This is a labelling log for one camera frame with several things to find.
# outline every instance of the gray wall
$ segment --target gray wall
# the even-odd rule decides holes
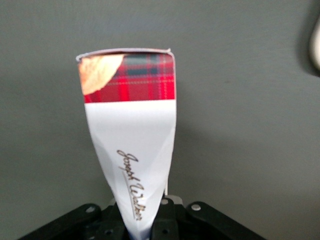
[[[2,1],[0,239],[112,193],[75,56],[171,48],[177,129],[169,193],[270,240],[320,239],[318,0]]]

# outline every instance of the plaid print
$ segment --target plaid print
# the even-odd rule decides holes
[[[130,53],[113,78],[84,96],[85,103],[175,99],[174,58],[166,53]]]

